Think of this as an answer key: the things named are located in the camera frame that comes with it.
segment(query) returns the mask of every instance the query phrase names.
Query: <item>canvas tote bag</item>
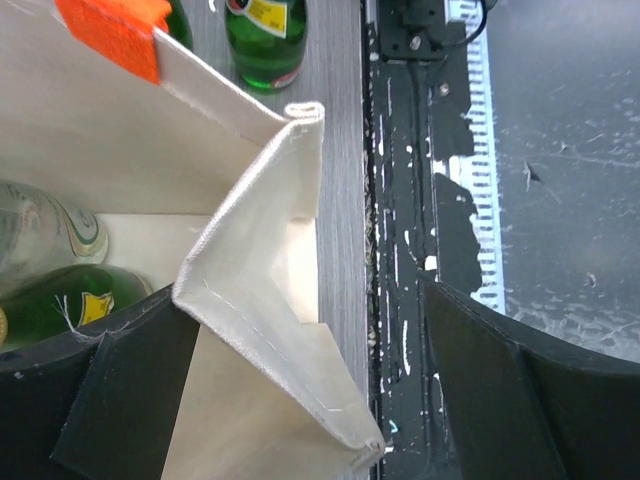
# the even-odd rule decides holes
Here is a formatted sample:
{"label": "canvas tote bag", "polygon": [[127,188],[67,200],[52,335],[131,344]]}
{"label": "canvas tote bag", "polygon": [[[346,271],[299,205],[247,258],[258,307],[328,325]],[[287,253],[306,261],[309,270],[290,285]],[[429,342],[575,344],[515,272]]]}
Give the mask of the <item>canvas tote bag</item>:
{"label": "canvas tote bag", "polygon": [[175,282],[200,322],[163,480],[366,468],[383,439],[317,317],[323,107],[269,111],[167,35],[168,11],[0,1],[0,176],[97,212],[106,261]]}

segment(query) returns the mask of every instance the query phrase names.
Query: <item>loose thread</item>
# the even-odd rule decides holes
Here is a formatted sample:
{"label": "loose thread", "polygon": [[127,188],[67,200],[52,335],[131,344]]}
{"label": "loose thread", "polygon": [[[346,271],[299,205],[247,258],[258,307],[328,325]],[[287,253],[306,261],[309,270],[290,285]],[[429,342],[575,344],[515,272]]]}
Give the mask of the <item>loose thread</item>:
{"label": "loose thread", "polygon": [[85,335],[84,333],[78,332],[78,330],[71,323],[71,319],[69,318],[69,305],[67,303],[67,296],[63,295],[62,301],[60,301],[60,297],[57,295],[55,298],[56,298],[56,302],[58,303],[58,308],[56,310],[58,311],[58,313],[60,313],[60,315],[62,315],[62,317],[67,322],[67,326],[69,327],[69,330],[71,330],[71,333],[73,334],[73,336],[76,337],[76,339],[82,343],[97,343],[100,340],[102,340],[107,334],[112,335],[112,334],[121,332],[122,330],[127,328],[131,323],[131,322],[125,323],[122,327],[118,328],[117,330],[111,330],[111,331],[105,330],[104,332],[96,336]]}

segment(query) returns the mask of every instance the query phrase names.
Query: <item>clear glass bottle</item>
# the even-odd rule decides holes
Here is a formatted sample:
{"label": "clear glass bottle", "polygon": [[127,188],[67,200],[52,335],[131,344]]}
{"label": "clear glass bottle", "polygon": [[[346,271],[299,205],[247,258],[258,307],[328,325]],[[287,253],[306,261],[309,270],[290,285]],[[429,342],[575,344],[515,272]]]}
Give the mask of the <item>clear glass bottle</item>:
{"label": "clear glass bottle", "polygon": [[108,247],[92,213],[38,188],[0,180],[0,292],[56,268],[100,263]]}

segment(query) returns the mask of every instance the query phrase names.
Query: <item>gray wood-grain table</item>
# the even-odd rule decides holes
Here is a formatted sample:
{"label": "gray wood-grain table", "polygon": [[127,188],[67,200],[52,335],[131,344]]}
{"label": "gray wood-grain table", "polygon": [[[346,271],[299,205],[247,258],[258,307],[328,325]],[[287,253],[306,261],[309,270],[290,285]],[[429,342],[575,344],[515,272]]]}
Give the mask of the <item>gray wood-grain table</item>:
{"label": "gray wood-grain table", "polygon": [[[252,95],[278,113],[295,101],[317,100],[325,106],[317,221],[320,320],[331,328],[353,379],[367,396],[360,1],[307,3],[309,38],[299,78],[279,93]],[[195,53],[242,85],[225,38],[224,0],[184,0],[183,5],[193,30]]]}

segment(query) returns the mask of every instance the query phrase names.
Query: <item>black plastic bracket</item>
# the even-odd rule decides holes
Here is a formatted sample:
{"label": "black plastic bracket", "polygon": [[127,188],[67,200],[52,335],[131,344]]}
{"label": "black plastic bracket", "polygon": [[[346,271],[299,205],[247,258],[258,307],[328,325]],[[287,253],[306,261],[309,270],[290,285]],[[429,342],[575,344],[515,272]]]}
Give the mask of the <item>black plastic bracket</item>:
{"label": "black plastic bracket", "polygon": [[442,60],[430,39],[446,36],[444,0],[378,0],[380,50],[389,60]]}

